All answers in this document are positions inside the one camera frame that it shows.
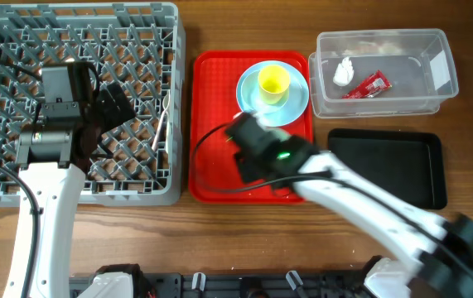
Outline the white plastic spoon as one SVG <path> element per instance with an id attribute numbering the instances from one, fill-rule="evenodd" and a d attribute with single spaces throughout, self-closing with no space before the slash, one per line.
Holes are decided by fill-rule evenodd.
<path id="1" fill-rule="evenodd" d="M 169 93 L 167 93 L 165 95 L 165 97 L 163 98 L 163 100 L 162 100 L 162 113 L 161 113 L 161 116 L 159 118 L 159 121 L 158 121 L 158 124 L 157 124 L 156 134 L 155 134 L 155 136 L 153 138 L 153 142 L 152 142 L 152 150 L 153 151 L 156 151 L 157 148 L 158 148 L 158 143 L 159 143 L 159 140 L 160 140 L 160 136 L 162 134 L 163 124 L 165 122 L 165 118 L 168 116 L 168 109 L 170 107 L 170 101 L 171 101 L 171 95 Z"/>

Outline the white napkin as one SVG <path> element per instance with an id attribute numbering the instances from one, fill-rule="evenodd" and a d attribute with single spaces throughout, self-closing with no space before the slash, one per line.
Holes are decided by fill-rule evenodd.
<path id="1" fill-rule="evenodd" d="M 340 87 L 348 85 L 354 77 L 354 72 L 350 57 L 345 57 L 336 67 L 333 83 Z"/>

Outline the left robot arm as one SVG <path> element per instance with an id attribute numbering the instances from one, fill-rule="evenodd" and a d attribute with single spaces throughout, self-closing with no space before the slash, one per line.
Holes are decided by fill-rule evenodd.
<path id="1" fill-rule="evenodd" d="M 104 133 L 135 117 L 87 61 L 41 69 L 43 102 L 17 140 L 20 206 L 6 297 L 67 297 L 75 212 Z"/>

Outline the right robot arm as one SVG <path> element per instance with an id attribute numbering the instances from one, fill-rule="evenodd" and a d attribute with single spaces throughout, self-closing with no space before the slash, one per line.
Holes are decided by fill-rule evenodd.
<path id="1" fill-rule="evenodd" d="M 264 127 L 241 113 L 225 134 L 260 179 L 288 186 L 377 240 L 381 257 L 363 286 L 375 297 L 473 297 L 473 220 L 449 222 L 414 207 L 355 173 L 303 137 Z"/>

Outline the grey dishwasher rack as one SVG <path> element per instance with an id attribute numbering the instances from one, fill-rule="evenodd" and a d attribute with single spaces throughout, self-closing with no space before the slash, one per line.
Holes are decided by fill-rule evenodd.
<path id="1" fill-rule="evenodd" d="M 100 87 L 119 83 L 136 117 L 103 134 L 83 204 L 170 205 L 181 194 L 186 33 L 170 2 L 0 4 L 0 207 L 16 207 L 17 140 L 45 99 L 42 67 L 87 61 Z M 162 100 L 171 95 L 156 151 Z"/>

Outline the red plastic tray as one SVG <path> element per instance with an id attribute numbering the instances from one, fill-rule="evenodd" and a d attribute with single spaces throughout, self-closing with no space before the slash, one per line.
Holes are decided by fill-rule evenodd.
<path id="1" fill-rule="evenodd" d="M 191 148 L 211 129 L 230 121 L 240 111 L 236 87 L 241 74 L 252 65 L 266 60 L 287 63 L 309 78 L 306 58 L 295 51 L 277 50 L 209 50 L 194 63 L 191 101 Z M 220 194 L 200 183 L 224 189 L 240 188 L 234 162 L 237 147 L 222 131 L 212 134 L 200 145 L 195 156 L 195 169 L 189 174 L 189 191 L 195 199 L 212 204 L 296 204 L 302 198 L 289 189 L 273 192 L 268 187 L 238 194 Z"/>

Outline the small green saucer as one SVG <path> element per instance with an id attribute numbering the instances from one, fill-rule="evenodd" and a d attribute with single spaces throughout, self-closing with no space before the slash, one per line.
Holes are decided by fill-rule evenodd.
<path id="1" fill-rule="evenodd" d="M 297 80 L 290 83 L 288 91 L 276 104 L 266 104 L 258 87 L 258 71 L 251 73 L 243 82 L 241 96 L 247 111 L 256 113 L 275 113 L 283 108 L 292 108 L 302 103 L 303 89 Z"/>

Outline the light blue plate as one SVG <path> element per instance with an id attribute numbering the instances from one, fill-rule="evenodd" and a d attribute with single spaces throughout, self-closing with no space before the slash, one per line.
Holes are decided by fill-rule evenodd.
<path id="1" fill-rule="evenodd" d="M 290 84 L 287 92 L 277 103 L 265 103 L 260 94 L 259 71 L 267 66 L 280 66 L 287 71 Z M 309 87 L 303 75 L 293 66 L 266 60 L 247 68 L 240 76 L 236 87 L 236 101 L 242 112 L 253 114 L 262 125 L 281 127 L 297 120 L 309 102 Z"/>

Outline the yellow plastic cup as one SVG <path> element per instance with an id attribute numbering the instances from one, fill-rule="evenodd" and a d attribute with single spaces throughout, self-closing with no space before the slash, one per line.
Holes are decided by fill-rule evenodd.
<path id="1" fill-rule="evenodd" d="M 260 98 L 266 104 L 276 104 L 288 91 L 290 74 L 280 65 L 267 65 L 258 72 Z"/>

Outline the clear plastic bin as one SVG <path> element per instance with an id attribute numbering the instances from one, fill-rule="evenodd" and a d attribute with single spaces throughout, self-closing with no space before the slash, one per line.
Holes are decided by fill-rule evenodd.
<path id="1" fill-rule="evenodd" d="M 340 87 L 333 77 L 345 57 L 355 72 Z M 436 28 L 322 32 L 308 64 L 311 105 L 318 118 L 433 114 L 459 93 L 448 39 Z M 342 98 L 376 70 L 390 81 L 390 89 L 373 98 Z"/>

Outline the black plastic tray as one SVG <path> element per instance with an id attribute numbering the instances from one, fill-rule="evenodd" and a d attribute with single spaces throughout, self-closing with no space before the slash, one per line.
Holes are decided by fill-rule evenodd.
<path id="1" fill-rule="evenodd" d="M 335 128 L 328 148 L 350 169 L 413 206 L 447 206 L 442 143 L 433 133 Z"/>

